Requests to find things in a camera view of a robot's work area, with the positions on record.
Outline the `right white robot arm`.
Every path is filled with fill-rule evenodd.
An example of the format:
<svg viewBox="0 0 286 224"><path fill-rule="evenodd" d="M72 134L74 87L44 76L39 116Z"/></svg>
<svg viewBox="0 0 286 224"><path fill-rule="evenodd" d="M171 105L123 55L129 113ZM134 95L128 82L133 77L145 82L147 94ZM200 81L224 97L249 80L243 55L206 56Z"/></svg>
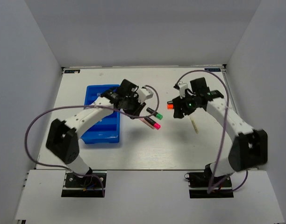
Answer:
<svg viewBox="0 0 286 224"><path fill-rule="evenodd" d="M197 78L187 83L179 82L174 87L179 96L172 100L174 118L182 119L202 108L226 128L232 141L226 151L228 155L218 162L207 164L204 169L205 182L217 185L223 176L264 165L268 161L268 135L264 130L255 130L243 121L218 90L210 90L205 78Z"/></svg>

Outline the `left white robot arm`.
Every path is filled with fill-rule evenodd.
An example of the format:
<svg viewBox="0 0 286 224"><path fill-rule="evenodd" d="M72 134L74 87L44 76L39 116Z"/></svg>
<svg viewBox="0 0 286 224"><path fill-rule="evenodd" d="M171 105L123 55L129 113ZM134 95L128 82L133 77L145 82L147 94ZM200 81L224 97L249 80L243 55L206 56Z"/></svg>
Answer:
<svg viewBox="0 0 286 224"><path fill-rule="evenodd" d="M92 182L92 170L79 155L79 139L92 126L115 111L122 110L131 118L138 117L145 107L145 101L153 92L147 87L138 87L124 79L120 86L100 94L88 106L65 120L52 121L46 148L59 158L72 172L81 186Z"/></svg>

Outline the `orange cap black highlighter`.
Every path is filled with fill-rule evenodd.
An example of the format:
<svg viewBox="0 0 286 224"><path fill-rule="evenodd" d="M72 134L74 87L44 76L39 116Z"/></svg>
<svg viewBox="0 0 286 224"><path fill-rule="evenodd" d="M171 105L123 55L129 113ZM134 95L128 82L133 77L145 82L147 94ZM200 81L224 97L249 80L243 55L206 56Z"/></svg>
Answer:
<svg viewBox="0 0 286 224"><path fill-rule="evenodd" d="M168 102L167 102L167 109L168 109L168 110L174 109L174 105L173 105L173 102L172 102L172 101L168 101Z"/></svg>

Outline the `cream thin pen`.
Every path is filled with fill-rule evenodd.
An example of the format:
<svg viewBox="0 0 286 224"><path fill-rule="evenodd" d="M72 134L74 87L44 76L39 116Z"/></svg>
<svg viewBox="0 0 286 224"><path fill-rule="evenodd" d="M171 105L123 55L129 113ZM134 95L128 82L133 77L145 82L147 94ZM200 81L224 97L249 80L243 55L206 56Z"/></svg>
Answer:
<svg viewBox="0 0 286 224"><path fill-rule="evenodd" d="M195 133L198 134L198 133L199 133L199 130L198 130L197 125L196 125L196 123L195 123L195 121L194 121L194 119L193 119L192 117L190 117L190 121L191 121L191 123L192 123L192 125L193 125L193 128L194 128L194 130L195 130Z"/></svg>

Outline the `pink cap black highlighter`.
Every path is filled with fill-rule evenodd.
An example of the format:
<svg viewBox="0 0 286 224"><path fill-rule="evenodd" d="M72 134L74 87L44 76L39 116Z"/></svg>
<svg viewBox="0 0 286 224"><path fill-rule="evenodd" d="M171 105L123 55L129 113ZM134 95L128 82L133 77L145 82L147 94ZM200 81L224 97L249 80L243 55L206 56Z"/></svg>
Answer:
<svg viewBox="0 0 286 224"><path fill-rule="evenodd" d="M150 117L145 117L144 120L146 120L150 125L152 125L157 130L161 128L161 126L156 121L151 119Z"/></svg>

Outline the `pink thin pen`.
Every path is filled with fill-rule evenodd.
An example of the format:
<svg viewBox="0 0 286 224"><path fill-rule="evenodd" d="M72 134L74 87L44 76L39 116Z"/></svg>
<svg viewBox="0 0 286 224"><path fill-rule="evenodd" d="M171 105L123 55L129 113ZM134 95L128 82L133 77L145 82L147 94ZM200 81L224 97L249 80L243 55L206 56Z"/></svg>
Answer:
<svg viewBox="0 0 286 224"><path fill-rule="evenodd" d="M144 124L146 124L148 127L150 127L151 129L155 129L153 125L151 125L148 121L146 121L145 119L139 119L140 121L142 121Z"/></svg>

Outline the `green cap black highlighter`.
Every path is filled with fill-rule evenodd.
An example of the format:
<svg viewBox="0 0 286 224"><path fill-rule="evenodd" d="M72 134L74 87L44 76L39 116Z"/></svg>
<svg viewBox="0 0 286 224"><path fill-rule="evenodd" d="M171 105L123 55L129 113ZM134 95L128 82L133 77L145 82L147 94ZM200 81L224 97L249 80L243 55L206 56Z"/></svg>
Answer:
<svg viewBox="0 0 286 224"><path fill-rule="evenodd" d="M147 107L146 111L159 120L161 120L163 118L162 114L156 112L155 110L151 109L150 107Z"/></svg>

